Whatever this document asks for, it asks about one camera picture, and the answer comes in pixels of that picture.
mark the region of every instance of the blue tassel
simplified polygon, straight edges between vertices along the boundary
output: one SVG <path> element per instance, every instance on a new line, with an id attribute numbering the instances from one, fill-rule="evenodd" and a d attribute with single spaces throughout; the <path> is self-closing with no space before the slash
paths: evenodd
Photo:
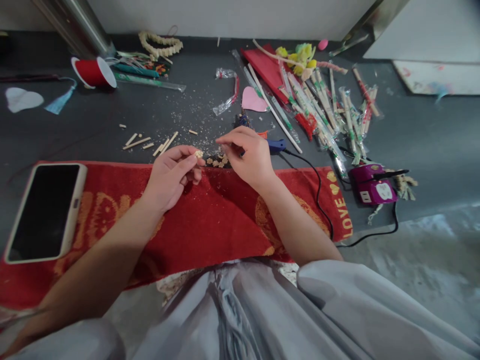
<path id="1" fill-rule="evenodd" d="M 77 81 L 70 78 L 70 77 L 61 77 L 60 80 L 72 80 L 73 81 L 73 85 L 70 87 L 70 90 L 68 90 L 66 93 L 64 93 L 62 96 L 56 98 L 55 100 L 53 100 L 50 104 L 48 104 L 47 106 L 45 106 L 45 110 L 55 114 L 55 115 L 58 115 L 60 114 L 60 112 L 62 111 L 62 109 L 64 108 L 65 104 L 67 103 L 67 101 L 70 99 L 70 97 L 72 96 L 74 90 L 77 88 Z"/>

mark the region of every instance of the left hand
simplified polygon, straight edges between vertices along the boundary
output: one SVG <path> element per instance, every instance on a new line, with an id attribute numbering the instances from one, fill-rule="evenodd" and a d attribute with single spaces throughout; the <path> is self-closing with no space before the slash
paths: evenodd
<path id="1" fill-rule="evenodd" d="M 165 213 L 175 206 L 188 182 L 198 185 L 205 160 L 197 159 L 193 146 L 172 147 L 153 163 L 150 179 L 142 195 L 155 210 Z"/>

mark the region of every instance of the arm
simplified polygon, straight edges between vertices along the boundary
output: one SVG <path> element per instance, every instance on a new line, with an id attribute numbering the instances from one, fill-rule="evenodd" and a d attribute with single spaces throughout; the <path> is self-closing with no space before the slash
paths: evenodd
<path id="1" fill-rule="evenodd" d="M 316 260 L 343 260 L 329 237 L 275 174 L 266 140 L 252 129 L 239 126 L 216 142 L 222 145 L 238 176 L 265 200 L 283 246 L 299 266 Z M 244 151 L 242 157 L 239 147 Z"/>
<path id="2" fill-rule="evenodd" d="M 105 314 L 127 286 L 164 213 L 177 203 L 188 181 L 200 182 L 198 165 L 205 161 L 193 155 L 197 150 L 176 146 L 155 160 L 140 200 L 58 280 L 5 357 L 79 320 Z"/>

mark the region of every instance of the smartphone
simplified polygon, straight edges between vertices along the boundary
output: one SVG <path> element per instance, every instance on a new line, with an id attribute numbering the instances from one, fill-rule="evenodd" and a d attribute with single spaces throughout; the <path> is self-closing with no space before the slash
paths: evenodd
<path id="1" fill-rule="evenodd" d="M 7 264 L 55 260 L 69 252 L 86 177 L 80 163 L 33 168 L 5 249 Z"/>

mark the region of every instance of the pink heart paper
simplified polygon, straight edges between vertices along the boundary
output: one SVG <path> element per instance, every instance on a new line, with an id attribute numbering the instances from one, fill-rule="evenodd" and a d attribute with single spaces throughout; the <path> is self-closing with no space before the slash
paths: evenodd
<path id="1" fill-rule="evenodd" d="M 242 109 L 258 111 L 261 113 L 267 111 L 267 103 L 257 95 L 257 92 L 251 86 L 247 86 L 243 90 L 243 94 L 241 95 L 241 107 Z"/>

